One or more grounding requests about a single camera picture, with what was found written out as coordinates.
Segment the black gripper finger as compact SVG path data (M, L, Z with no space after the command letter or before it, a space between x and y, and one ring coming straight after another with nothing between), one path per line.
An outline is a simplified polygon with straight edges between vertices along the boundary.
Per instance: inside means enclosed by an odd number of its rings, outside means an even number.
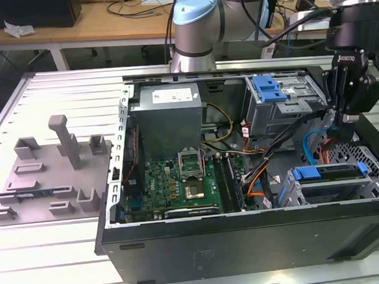
M323 71L322 78L327 95L327 103L335 111L334 124L343 124L344 94L339 68Z
M361 113L369 112L373 102L373 76L368 66L342 67L344 109L343 123L355 123Z

